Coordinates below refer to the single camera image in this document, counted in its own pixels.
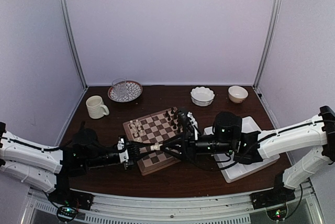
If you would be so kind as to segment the white chess knight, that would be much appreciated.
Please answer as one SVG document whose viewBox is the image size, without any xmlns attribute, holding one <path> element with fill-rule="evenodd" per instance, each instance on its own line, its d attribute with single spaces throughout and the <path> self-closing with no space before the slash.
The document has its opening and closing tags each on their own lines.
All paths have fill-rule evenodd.
<svg viewBox="0 0 335 224">
<path fill-rule="evenodd" d="M 138 132 L 137 127 L 136 126 L 131 126 L 131 132 L 132 133 L 137 133 Z"/>
</svg>

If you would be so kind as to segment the white chess queen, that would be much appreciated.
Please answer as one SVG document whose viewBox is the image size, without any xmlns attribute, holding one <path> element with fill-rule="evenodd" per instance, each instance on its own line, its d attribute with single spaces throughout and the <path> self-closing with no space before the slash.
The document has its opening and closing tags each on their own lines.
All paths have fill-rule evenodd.
<svg viewBox="0 0 335 224">
<path fill-rule="evenodd" d="M 155 143 L 153 145 L 150 145 L 150 150 L 151 151 L 160 151 L 161 150 L 162 144 L 160 143 Z"/>
</svg>

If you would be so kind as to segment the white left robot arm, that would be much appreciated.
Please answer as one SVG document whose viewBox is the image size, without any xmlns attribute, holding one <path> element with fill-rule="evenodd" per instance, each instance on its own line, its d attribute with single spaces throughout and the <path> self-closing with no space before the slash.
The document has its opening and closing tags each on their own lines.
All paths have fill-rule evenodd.
<svg viewBox="0 0 335 224">
<path fill-rule="evenodd" d="M 159 144 L 129 141 L 120 136 L 112 147 L 98 142 L 93 129 L 80 129 L 62 147 L 49 147 L 22 139 L 1 123 L 1 171 L 12 174 L 46 193 L 54 192 L 64 205 L 75 201 L 70 177 L 83 176 L 88 169 L 123 164 L 125 168 L 159 149 Z"/>
</svg>

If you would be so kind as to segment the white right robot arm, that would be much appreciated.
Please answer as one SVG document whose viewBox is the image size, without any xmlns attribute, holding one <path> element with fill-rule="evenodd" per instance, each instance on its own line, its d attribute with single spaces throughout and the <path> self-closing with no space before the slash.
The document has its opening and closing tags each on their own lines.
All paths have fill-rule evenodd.
<svg viewBox="0 0 335 224">
<path fill-rule="evenodd" d="M 222 111 L 203 134 L 191 112 L 180 109 L 176 114 L 182 133 L 158 144 L 157 149 L 190 162 L 198 155 L 214 155 L 228 183 L 275 163 L 281 153 L 311 147 L 299 162 L 276 176 L 268 194 L 275 204 L 288 196 L 288 190 L 334 161 L 334 111 L 328 106 L 310 119 L 275 130 L 260 130 L 251 117 Z"/>
</svg>

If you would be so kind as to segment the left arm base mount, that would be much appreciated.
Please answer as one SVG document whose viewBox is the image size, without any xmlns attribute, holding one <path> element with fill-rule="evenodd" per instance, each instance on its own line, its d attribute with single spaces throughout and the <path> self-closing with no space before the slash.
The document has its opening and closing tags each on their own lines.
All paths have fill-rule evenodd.
<svg viewBox="0 0 335 224">
<path fill-rule="evenodd" d="M 70 189 L 69 178 L 64 174 L 56 174 L 54 190 L 45 193 L 48 201 L 57 209 L 56 217 L 63 223 L 73 221 L 79 210 L 90 210 L 94 196 L 90 193 Z"/>
</svg>

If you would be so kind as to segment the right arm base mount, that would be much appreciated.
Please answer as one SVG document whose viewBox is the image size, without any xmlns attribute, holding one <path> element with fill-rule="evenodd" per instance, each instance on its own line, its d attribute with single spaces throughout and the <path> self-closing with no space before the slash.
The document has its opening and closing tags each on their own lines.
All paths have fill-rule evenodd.
<svg viewBox="0 0 335 224">
<path fill-rule="evenodd" d="M 284 187 L 283 174 L 284 172 L 275 176 L 272 189 L 250 194 L 253 209 L 266 208 L 267 216 L 276 223 L 284 222 L 290 218 L 298 209 L 303 198 L 303 188 L 300 184 L 299 201 L 295 209 L 289 213 L 287 203 L 296 198 L 295 190 Z"/>
</svg>

